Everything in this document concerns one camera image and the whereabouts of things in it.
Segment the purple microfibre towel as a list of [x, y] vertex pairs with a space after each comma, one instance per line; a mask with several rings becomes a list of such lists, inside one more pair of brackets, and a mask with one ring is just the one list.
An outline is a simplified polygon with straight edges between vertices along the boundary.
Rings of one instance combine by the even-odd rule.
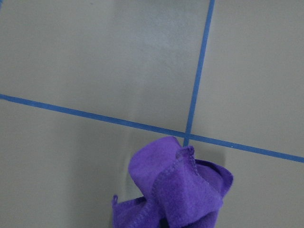
[[173, 136], [140, 149], [128, 171], [142, 196], [113, 197], [115, 228], [213, 228], [233, 183], [229, 170], [195, 159], [194, 148]]

